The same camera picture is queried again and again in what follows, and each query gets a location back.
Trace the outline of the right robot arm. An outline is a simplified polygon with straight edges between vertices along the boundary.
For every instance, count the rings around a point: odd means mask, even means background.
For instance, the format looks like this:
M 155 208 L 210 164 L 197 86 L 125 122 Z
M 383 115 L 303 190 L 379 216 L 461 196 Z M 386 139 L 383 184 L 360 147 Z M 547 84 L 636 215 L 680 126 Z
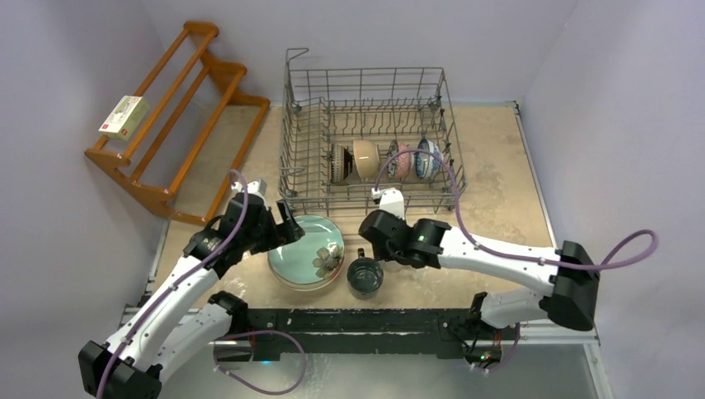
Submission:
M 515 291 L 478 293 L 473 298 L 466 326 L 475 337 L 544 318 L 575 331 L 594 326 L 600 274 L 585 270 L 592 260 L 581 244 L 566 241 L 554 249 L 486 238 L 472 243 L 460 228 L 446 222 L 419 219 L 408 225 L 380 209 L 363 220 L 358 233 L 372 245 L 379 261 L 468 270 L 519 284 Z

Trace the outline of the brown floral pattern bowl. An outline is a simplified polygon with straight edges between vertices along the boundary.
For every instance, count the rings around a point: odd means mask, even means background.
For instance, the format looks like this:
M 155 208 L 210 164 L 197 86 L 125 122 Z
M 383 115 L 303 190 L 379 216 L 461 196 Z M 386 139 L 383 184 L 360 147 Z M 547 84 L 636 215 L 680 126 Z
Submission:
M 399 140 L 392 140 L 387 152 L 389 157 L 392 157 L 399 152 L 409 149 L 410 146 Z M 412 166 L 413 154 L 411 152 L 399 155 L 387 167 L 388 177 L 392 180 L 405 180 L 410 174 Z

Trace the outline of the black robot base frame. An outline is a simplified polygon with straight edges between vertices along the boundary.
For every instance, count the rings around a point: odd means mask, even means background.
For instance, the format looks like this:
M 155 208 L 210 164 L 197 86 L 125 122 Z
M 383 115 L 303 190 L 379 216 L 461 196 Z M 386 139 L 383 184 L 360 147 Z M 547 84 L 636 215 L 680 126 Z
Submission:
M 253 359 L 282 355 L 433 355 L 493 367 L 516 349 L 516 327 L 493 328 L 476 308 L 251 308 L 220 291 L 208 299 L 223 308 L 229 340 L 243 341 Z

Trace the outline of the teal floral plate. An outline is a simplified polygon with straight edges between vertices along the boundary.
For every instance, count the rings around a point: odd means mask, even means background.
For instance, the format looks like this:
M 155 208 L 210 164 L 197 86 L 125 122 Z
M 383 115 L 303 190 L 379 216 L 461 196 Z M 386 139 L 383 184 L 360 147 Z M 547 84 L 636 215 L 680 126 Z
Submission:
M 295 218 L 304 236 L 293 244 L 268 252 L 269 269 L 294 291 L 313 291 L 332 282 L 342 269 L 344 242 L 340 228 L 314 214 Z

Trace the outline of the tan brown-rimmed bowl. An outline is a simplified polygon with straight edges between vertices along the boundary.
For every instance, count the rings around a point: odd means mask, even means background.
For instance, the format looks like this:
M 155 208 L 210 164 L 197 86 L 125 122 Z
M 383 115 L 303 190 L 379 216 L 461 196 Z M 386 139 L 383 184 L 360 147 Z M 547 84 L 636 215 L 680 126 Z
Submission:
M 353 171 L 353 155 L 343 145 L 331 147 L 330 181 L 332 184 L 342 183 Z

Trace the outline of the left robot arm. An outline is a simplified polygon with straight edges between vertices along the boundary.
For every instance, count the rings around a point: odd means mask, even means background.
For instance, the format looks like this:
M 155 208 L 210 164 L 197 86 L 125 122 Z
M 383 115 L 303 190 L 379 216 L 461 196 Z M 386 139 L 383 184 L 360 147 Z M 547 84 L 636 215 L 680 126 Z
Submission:
M 194 234 L 175 268 L 141 309 L 104 342 L 78 354 L 84 390 L 96 398 L 156 398 L 168 380 L 210 342 L 258 335 L 248 304 L 220 291 L 195 315 L 185 315 L 244 254 L 267 253 L 300 240 L 288 205 L 276 223 L 261 195 L 238 193 L 225 214 Z

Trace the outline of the white ribbed mug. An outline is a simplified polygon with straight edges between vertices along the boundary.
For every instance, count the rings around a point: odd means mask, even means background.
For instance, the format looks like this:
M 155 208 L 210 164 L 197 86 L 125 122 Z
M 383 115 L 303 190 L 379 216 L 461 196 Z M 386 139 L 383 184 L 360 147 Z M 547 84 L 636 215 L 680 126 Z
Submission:
M 381 265 L 382 265 L 382 269 L 386 273 L 398 273 L 404 269 L 404 266 L 402 264 L 398 263 L 397 261 L 393 261 L 393 260 L 382 261 Z

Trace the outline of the dark green mug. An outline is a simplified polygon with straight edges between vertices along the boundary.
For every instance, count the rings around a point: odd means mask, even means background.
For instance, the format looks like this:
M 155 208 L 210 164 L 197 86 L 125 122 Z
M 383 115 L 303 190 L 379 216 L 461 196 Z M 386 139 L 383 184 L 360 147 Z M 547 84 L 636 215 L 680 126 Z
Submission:
M 349 264 L 346 276 L 349 291 L 361 300 L 375 297 L 384 280 L 380 262 L 368 257 L 364 248 L 357 249 L 357 257 Z

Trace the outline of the blue white pattern bowl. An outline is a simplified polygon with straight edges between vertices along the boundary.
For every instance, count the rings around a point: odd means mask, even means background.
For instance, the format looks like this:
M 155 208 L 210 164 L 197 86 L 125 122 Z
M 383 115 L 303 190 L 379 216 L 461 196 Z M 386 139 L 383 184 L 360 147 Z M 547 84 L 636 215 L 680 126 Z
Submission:
M 439 145 L 423 138 L 417 148 L 423 152 L 415 154 L 415 171 L 419 180 L 431 180 L 441 168 L 442 153 Z

